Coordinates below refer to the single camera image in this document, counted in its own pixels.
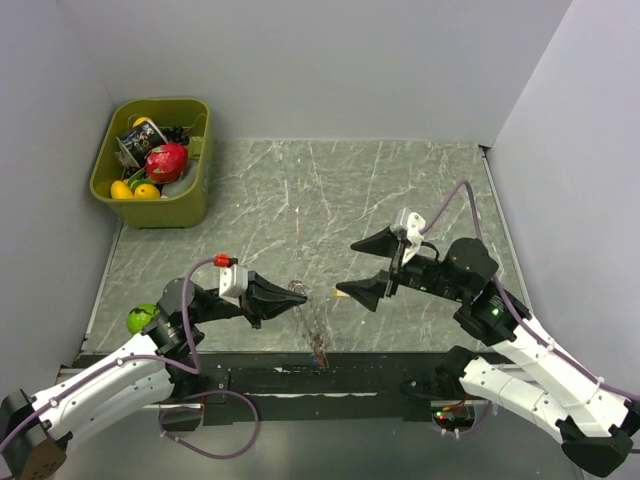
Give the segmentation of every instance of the red connector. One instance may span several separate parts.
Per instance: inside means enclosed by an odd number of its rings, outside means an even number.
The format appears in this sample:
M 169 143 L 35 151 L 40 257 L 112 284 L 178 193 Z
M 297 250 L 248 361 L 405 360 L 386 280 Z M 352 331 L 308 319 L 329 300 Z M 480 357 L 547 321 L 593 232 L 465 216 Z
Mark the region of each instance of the red connector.
M 230 257 L 229 255 L 225 255 L 224 253 L 219 253 L 213 258 L 213 264 L 216 267 L 227 268 L 231 265 L 235 265 L 238 263 L 237 258 Z

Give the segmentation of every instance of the black base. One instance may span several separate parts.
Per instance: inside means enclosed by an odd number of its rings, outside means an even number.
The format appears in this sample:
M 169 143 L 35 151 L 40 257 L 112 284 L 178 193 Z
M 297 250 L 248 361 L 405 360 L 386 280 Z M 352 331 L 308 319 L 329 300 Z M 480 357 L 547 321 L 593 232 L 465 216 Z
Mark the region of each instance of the black base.
M 222 385 L 247 395 L 263 421 L 402 418 L 427 422 L 432 421 L 432 401 L 464 397 L 440 388 L 436 366 L 445 355 L 329 353 L 329 367 L 319 368 L 306 353 L 206 353 L 201 355 L 203 373 L 190 393 Z M 480 355 L 491 363 L 510 363 L 496 353 Z M 73 368 L 87 368 L 104 356 L 83 355 Z M 253 420 L 247 406 L 235 399 L 211 396 L 205 405 L 204 425 Z

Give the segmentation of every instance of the green ball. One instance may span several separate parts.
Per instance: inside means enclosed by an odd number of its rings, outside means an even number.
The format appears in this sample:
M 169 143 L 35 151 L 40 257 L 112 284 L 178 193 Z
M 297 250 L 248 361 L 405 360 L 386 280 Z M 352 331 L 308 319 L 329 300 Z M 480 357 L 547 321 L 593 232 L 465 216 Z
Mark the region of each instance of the green ball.
M 151 303 L 142 303 L 131 309 L 127 317 L 127 330 L 131 335 L 140 333 L 142 328 L 158 314 L 158 307 Z

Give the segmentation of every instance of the toy fruit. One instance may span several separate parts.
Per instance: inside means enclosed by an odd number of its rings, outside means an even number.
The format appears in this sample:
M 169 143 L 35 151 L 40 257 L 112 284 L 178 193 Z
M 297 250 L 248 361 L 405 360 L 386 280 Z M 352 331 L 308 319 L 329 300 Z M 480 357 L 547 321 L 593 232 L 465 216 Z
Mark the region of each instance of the toy fruit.
M 133 198 L 154 199 L 160 198 L 160 190 L 153 185 L 140 185 L 133 192 Z
M 156 183 L 175 182 L 187 165 L 188 150 L 177 143 L 160 145 L 151 150 L 145 169 Z
M 122 180 L 116 180 L 111 184 L 111 198 L 116 200 L 133 198 L 133 192 Z
M 149 117 L 138 117 L 138 119 L 135 122 L 133 122 L 133 126 L 137 127 L 142 122 L 147 122 L 147 121 L 151 121 L 151 119 Z
M 142 303 L 131 309 L 127 316 L 127 330 L 129 330 L 131 335 L 140 333 L 142 328 L 149 323 L 159 311 L 158 307 L 150 303 Z

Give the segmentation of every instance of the white bracket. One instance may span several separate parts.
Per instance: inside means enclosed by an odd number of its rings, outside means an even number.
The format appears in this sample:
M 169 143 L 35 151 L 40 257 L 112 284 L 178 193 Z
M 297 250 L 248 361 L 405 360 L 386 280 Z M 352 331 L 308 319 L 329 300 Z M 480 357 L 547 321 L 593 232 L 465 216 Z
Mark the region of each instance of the white bracket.
M 415 257 L 420 251 L 422 242 L 424 241 L 424 235 L 420 233 L 420 230 L 424 228 L 427 221 L 420 216 L 420 214 L 412 211 L 409 208 L 403 208 L 396 215 L 396 219 L 391 224 L 391 231 L 400 236 L 406 232 L 406 238 L 410 242 L 404 250 L 404 256 L 402 257 L 402 265 L 409 263 L 413 257 Z
M 244 265 L 232 265 L 220 269 L 218 295 L 223 300 L 240 306 L 240 295 L 249 288 L 249 269 Z

